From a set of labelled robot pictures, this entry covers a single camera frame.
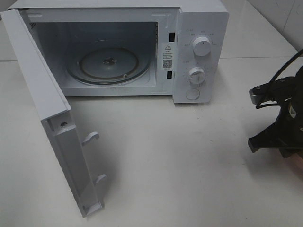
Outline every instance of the power knob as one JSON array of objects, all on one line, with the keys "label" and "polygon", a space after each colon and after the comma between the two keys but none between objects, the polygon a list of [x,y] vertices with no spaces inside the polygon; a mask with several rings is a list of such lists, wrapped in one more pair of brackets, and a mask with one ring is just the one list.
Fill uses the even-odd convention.
[{"label": "power knob", "polygon": [[192,42],[193,50],[195,55],[202,57],[207,55],[212,46],[212,41],[205,35],[200,36]]},{"label": "power knob", "polygon": [[188,72],[188,79],[192,84],[201,84],[205,78],[204,70],[201,67],[194,67]]}]

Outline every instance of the cable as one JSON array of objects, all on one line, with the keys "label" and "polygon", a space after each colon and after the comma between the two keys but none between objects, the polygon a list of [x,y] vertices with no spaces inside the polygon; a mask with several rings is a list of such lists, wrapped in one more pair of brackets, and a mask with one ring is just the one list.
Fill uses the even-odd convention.
[{"label": "cable", "polygon": [[280,69],[278,72],[276,72],[276,74],[272,77],[272,79],[269,81],[268,86],[266,88],[266,91],[264,93],[264,95],[262,96],[262,98],[260,99],[260,101],[258,102],[258,104],[256,105],[256,109],[261,109],[263,107],[267,107],[267,106],[276,106],[278,105],[278,103],[270,103],[270,104],[264,104],[261,105],[261,103],[264,101],[264,99],[266,98],[266,96],[268,95],[268,92],[270,90],[270,87],[272,86],[272,84],[274,83],[274,81],[277,79],[277,77],[291,64],[293,63],[298,57],[300,57],[303,54],[303,49],[300,50],[297,54],[295,54],[291,59],[288,60],[288,62],[286,62]]}]

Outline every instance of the warning label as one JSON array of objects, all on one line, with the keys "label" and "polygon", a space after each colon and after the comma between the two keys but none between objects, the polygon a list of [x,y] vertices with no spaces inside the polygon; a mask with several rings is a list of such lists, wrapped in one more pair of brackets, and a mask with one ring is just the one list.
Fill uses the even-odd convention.
[{"label": "warning label", "polygon": [[172,43],[163,43],[162,44],[162,50],[163,50],[162,68],[164,70],[171,70],[173,67],[174,49],[175,49],[174,44],[172,44]]}]

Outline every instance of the white microwave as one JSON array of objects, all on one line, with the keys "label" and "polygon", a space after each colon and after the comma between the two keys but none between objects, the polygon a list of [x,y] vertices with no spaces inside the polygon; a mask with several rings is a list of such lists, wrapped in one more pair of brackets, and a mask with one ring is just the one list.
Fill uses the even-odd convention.
[{"label": "white microwave", "polygon": [[65,96],[211,98],[228,12],[219,0],[18,0],[1,13],[81,214],[100,209]]}]

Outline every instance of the microwave door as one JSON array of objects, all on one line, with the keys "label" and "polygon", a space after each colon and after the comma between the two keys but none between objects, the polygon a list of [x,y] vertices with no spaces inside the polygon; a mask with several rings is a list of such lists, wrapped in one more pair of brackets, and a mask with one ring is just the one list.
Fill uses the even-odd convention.
[{"label": "microwave door", "polygon": [[2,12],[1,16],[43,128],[85,217],[102,207],[95,184],[105,175],[91,178],[82,150],[87,142],[98,138],[98,133],[90,133],[83,141],[79,139],[71,107],[19,11],[9,10]]}]

